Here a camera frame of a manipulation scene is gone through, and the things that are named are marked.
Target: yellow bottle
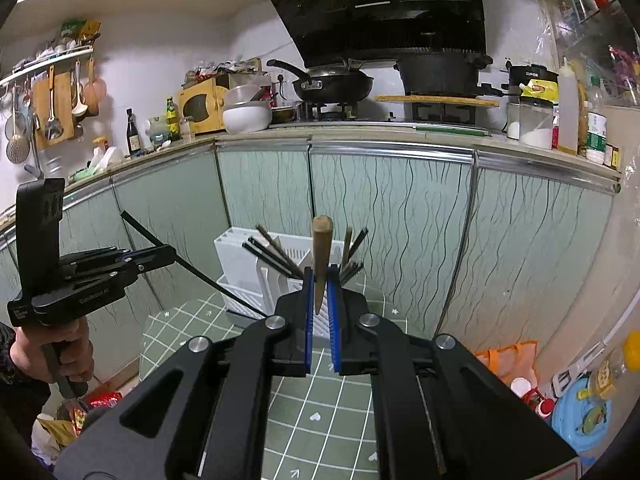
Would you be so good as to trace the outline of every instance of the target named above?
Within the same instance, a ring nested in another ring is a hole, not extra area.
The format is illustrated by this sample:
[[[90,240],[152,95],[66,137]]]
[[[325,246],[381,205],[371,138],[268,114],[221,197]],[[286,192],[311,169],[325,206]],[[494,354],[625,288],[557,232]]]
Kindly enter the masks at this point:
[[[175,110],[174,98],[166,99],[166,125],[171,134],[171,140],[180,140],[180,124],[178,123],[178,112]]]
[[[621,387],[621,380],[629,372],[640,371],[640,332],[634,330],[626,341],[611,352],[589,377],[589,398],[602,404]]]

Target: wooden knife handle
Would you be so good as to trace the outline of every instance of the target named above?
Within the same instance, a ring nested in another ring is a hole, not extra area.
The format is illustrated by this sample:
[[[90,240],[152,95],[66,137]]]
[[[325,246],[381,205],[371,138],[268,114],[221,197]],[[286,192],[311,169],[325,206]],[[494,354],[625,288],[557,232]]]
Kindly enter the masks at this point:
[[[326,288],[326,270],[329,267],[331,242],[334,239],[334,222],[328,216],[317,216],[313,224],[314,248],[314,304],[316,314],[322,308],[322,298]]]

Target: cabinet door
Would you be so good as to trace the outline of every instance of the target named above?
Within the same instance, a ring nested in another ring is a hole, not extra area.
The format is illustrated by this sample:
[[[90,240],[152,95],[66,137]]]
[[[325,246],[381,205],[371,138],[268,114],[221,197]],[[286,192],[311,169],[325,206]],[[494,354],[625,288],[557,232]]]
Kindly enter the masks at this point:
[[[213,153],[186,155],[139,170],[122,181],[116,178],[115,190],[120,208],[157,238],[212,280],[222,275],[213,240],[229,225]],[[127,229],[135,248],[151,247],[131,227]],[[167,310],[187,301],[206,301],[214,293],[178,264],[153,270],[148,278]]]
[[[535,176],[480,170],[443,332],[471,351],[546,344],[586,279],[612,197]]]
[[[311,206],[306,142],[289,151],[218,153],[231,225],[309,236]]]
[[[65,209],[60,222],[60,254],[107,247],[129,248],[113,191],[108,187],[91,193],[88,187],[81,192],[88,198],[65,198],[67,204],[75,202]],[[121,300],[87,316],[94,344],[95,375],[101,381],[140,357],[146,318],[160,311],[158,301],[142,277],[128,286],[125,294]]]
[[[470,167],[395,156],[316,155],[312,150],[316,214],[369,234],[356,254],[367,281],[423,336],[438,323],[458,257]]]

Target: sleeve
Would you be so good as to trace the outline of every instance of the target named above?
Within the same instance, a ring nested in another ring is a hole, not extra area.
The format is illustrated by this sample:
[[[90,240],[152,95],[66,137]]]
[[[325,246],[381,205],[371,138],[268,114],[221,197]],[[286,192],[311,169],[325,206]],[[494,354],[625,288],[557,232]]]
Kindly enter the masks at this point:
[[[31,427],[49,399],[51,390],[47,383],[28,378],[15,367],[9,354],[14,341],[14,330],[0,323],[0,407],[30,444]]]

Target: black pot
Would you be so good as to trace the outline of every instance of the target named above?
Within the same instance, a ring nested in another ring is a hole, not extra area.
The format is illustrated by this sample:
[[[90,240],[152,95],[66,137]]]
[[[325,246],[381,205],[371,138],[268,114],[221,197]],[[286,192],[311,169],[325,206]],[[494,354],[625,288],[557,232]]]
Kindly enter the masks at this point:
[[[277,59],[268,60],[267,66],[282,68],[298,76],[293,88],[300,99],[310,103],[355,104],[365,99],[373,86],[372,77],[348,66],[318,67],[304,72]]]
[[[425,52],[399,57],[406,95],[475,97],[487,94],[478,86],[478,70],[494,60],[485,54],[465,52]]]

